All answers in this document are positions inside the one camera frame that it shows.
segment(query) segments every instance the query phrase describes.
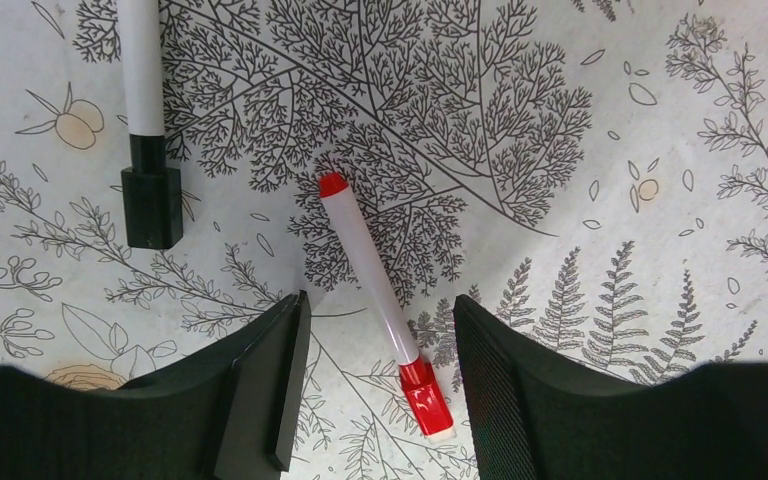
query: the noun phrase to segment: patterned tablecloth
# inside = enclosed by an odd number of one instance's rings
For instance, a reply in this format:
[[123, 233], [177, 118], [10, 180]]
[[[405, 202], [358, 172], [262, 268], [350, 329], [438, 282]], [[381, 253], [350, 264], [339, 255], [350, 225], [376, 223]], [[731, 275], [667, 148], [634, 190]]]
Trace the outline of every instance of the patterned tablecloth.
[[[477, 479], [451, 306], [655, 384], [768, 360], [768, 2], [161, 0], [186, 234], [124, 246], [113, 0], [0, 2], [0, 363], [115, 388], [308, 289], [288, 479]], [[459, 429], [318, 203], [350, 178]]]

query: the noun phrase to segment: flower illustration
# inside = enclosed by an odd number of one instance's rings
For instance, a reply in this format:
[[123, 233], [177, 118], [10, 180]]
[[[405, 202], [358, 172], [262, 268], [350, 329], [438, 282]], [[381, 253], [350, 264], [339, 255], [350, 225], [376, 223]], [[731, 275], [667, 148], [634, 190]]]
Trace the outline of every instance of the flower illustration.
[[59, 368], [45, 379], [57, 385], [80, 390], [116, 390], [125, 384], [125, 379], [96, 365], [72, 365]]

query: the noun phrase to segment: marker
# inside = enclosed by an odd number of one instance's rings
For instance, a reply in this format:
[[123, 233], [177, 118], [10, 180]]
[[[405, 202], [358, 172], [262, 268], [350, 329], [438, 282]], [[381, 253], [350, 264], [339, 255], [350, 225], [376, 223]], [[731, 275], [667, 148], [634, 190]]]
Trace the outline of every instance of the marker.
[[118, 0], [131, 167], [122, 170], [128, 245], [167, 249], [183, 236], [181, 172], [166, 166], [158, 0]]
[[454, 421], [437, 384], [434, 368], [419, 354], [355, 194], [346, 180], [335, 172], [319, 180], [319, 197], [355, 276], [384, 319], [399, 364], [402, 392], [419, 428], [432, 442], [454, 438]]

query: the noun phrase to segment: white marker barrel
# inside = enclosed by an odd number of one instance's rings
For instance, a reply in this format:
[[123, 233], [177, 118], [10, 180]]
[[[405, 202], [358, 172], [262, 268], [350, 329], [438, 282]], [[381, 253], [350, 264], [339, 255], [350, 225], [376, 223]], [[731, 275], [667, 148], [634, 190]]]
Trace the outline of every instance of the white marker barrel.
[[419, 358], [419, 349], [408, 329], [404, 312], [378, 256], [355, 194], [338, 173], [326, 175], [319, 185], [319, 195], [331, 227], [337, 232], [361, 287], [371, 297], [386, 323], [396, 350], [396, 362], [399, 365], [414, 363]]
[[128, 132], [163, 136], [163, 64], [158, 0], [117, 0]]

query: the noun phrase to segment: fern illustration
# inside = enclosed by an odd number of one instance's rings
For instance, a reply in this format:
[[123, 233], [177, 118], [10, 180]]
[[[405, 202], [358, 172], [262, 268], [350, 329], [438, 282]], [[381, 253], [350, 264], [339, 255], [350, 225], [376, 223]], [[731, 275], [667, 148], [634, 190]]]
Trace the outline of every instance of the fern illustration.
[[[721, 124], [705, 119], [705, 130], [699, 132], [699, 137], [711, 151], [737, 148], [744, 158], [758, 152], [761, 162], [750, 171], [734, 165], [731, 174], [721, 177], [718, 197], [727, 199], [746, 193], [768, 219], [768, 139], [761, 136], [764, 119], [759, 119], [756, 111], [766, 100], [759, 90], [764, 80], [757, 77], [758, 70], [751, 65], [755, 55], [749, 53], [748, 44], [734, 52], [734, 65], [725, 75], [720, 72], [716, 57], [726, 41], [725, 32], [713, 18], [685, 16], [667, 42], [673, 50], [667, 55], [666, 69], [670, 76], [695, 82], [693, 88], [700, 94], [719, 90], [714, 104], [726, 107], [728, 113]], [[752, 229], [749, 235], [729, 240], [727, 250], [739, 251], [741, 257], [756, 257], [767, 265], [768, 274], [768, 235], [758, 235]]]
[[[613, 3], [620, 3], [621, 1], [622, 0], [592, 0], [592, 2], [599, 8], [602, 14], [605, 15], [605, 18], [612, 22], [617, 21], [617, 14], [614, 11]], [[584, 0], [572, 0], [572, 4], [579, 12], [584, 13]]]
[[575, 247], [564, 259], [549, 306], [533, 330], [540, 343], [559, 352], [581, 348], [584, 344], [584, 332], [575, 328], [587, 320], [586, 316], [576, 316], [585, 304], [581, 301], [584, 294], [578, 293], [581, 286], [576, 264], [579, 253], [581, 248]]
[[731, 344], [731, 348], [723, 351], [722, 355], [717, 355], [714, 358], [714, 361], [722, 363], [733, 362], [734, 357], [740, 355], [743, 349], [746, 348], [746, 344], [749, 342], [749, 339], [752, 338], [752, 335], [755, 333], [755, 328], [757, 326], [758, 320], [752, 320], [752, 323], [749, 324], [749, 327], [746, 328], [746, 331], [743, 332], [743, 335], [741, 335], [736, 342]]
[[[112, 5], [79, 5], [88, 62], [119, 56]], [[591, 95], [566, 86], [560, 46], [526, 41], [537, 17], [523, 0], [483, 16], [477, 0], [160, 6], [169, 156], [210, 176], [245, 160], [258, 192], [295, 183], [291, 231], [325, 289], [354, 278], [307, 201], [323, 165], [352, 177], [407, 304], [460, 274], [468, 199], [539, 232], [583, 158]]]
[[502, 291], [502, 300], [496, 309], [496, 316], [511, 328], [520, 328], [534, 323], [529, 315], [536, 309], [526, 307], [530, 295], [528, 289], [528, 274], [531, 271], [531, 259], [526, 258], [514, 270], [514, 276], [508, 279], [507, 288]]
[[[476, 302], [481, 302], [481, 292], [478, 285], [469, 288], [468, 295]], [[428, 312], [419, 314], [416, 320], [409, 320], [408, 327], [420, 348], [434, 349], [431, 364], [437, 368], [448, 367], [455, 363], [452, 377], [452, 389], [458, 391], [463, 383], [460, 367], [457, 365], [457, 343], [455, 341], [455, 318], [452, 304], [447, 298], [437, 302], [434, 316]]]
[[696, 361], [696, 354], [687, 347], [698, 343], [704, 335], [693, 334], [702, 328], [702, 324], [696, 322], [699, 312], [696, 311], [693, 282], [690, 279], [690, 271], [684, 271], [684, 285], [682, 287], [681, 302], [678, 306], [678, 319], [670, 323], [672, 327], [667, 330], [666, 336], [661, 338], [661, 343], [667, 347], [652, 348], [652, 355], [645, 355], [645, 362], [637, 364], [637, 368], [630, 370], [634, 380], [638, 383], [656, 384], [664, 382], [679, 374], [687, 373], [688, 366], [684, 362]]
[[637, 287], [636, 283], [629, 281], [632, 276], [628, 270], [632, 249], [633, 241], [623, 242], [622, 249], [617, 250], [617, 256], [611, 259], [613, 268], [605, 272], [608, 281], [602, 284], [607, 292], [599, 295], [605, 305], [596, 307], [604, 318], [593, 317], [598, 330], [590, 332], [587, 346], [581, 352], [584, 358], [605, 369], [613, 365], [633, 367], [635, 362], [623, 355], [649, 351], [638, 343], [621, 342], [649, 335], [642, 328], [622, 328], [624, 323], [648, 315], [645, 310], [628, 310], [632, 304], [643, 301], [643, 297], [631, 293]]

